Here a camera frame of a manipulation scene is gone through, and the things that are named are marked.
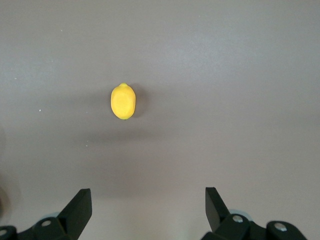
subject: yellow lemon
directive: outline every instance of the yellow lemon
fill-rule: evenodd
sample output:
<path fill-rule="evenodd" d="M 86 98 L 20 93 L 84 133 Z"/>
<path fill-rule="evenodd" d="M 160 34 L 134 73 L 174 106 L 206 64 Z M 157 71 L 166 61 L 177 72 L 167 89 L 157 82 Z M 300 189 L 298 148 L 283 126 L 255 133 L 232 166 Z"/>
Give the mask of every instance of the yellow lemon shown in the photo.
<path fill-rule="evenodd" d="M 126 83 L 115 87 L 111 93 L 111 109 L 122 120 L 129 119 L 135 112 L 136 94 Z"/>

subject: gray table surface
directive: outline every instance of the gray table surface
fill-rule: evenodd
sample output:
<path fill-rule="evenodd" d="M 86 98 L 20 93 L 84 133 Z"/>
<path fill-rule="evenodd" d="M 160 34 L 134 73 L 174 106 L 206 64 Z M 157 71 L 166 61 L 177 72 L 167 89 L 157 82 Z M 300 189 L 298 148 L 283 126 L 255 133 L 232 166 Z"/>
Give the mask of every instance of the gray table surface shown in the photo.
<path fill-rule="evenodd" d="M 91 188 L 80 240 L 199 240 L 217 187 L 319 239 L 319 63 L 317 0 L 1 0 L 0 225 Z"/>

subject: yellow object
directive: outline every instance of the yellow object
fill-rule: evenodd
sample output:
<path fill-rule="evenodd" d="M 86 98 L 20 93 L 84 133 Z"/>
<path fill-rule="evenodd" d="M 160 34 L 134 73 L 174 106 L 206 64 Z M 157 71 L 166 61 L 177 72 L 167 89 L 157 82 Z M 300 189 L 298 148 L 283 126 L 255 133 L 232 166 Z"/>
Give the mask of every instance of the yellow object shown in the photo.
<path fill-rule="evenodd" d="M 122 120 L 129 119 L 135 112 L 136 94 L 126 83 L 115 87 L 111 93 L 111 109 Z"/>

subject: silver screw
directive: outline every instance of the silver screw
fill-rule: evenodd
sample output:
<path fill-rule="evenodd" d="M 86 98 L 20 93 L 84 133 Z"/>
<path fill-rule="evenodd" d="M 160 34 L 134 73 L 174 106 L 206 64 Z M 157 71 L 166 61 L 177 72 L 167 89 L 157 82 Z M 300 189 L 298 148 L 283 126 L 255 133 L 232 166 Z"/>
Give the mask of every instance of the silver screw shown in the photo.
<path fill-rule="evenodd" d="M 6 235 L 7 232 L 8 232 L 8 231 L 7 231 L 6 229 L 0 230 L 0 237 Z"/>
<path fill-rule="evenodd" d="M 281 232 L 285 232 L 285 231 L 288 230 L 288 229 L 286 228 L 286 226 L 283 225 L 283 224 L 280 223 L 280 222 L 276 222 L 276 223 L 274 224 L 274 227 L 275 227 L 276 229 L 278 229 L 279 231 L 281 231 Z"/>
<path fill-rule="evenodd" d="M 46 227 L 46 226 L 49 226 L 50 224 L 51 224 L 51 221 L 47 220 L 47 221 L 44 221 L 43 223 L 41 223 L 41 226 Z"/>
<path fill-rule="evenodd" d="M 240 217 L 239 215 L 234 215 L 233 216 L 233 221 L 235 221 L 236 223 L 243 223 L 244 220 L 242 219 L 242 217 Z"/>

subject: lemon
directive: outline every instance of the lemon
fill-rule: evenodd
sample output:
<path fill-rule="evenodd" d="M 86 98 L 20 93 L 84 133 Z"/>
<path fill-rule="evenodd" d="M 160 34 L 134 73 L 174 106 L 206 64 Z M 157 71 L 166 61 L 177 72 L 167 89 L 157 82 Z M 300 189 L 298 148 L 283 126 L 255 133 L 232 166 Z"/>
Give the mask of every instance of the lemon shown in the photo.
<path fill-rule="evenodd" d="M 136 94 L 126 83 L 115 87 L 111 93 L 111 109 L 122 120 L 129 119 L 135 112 Z"/>

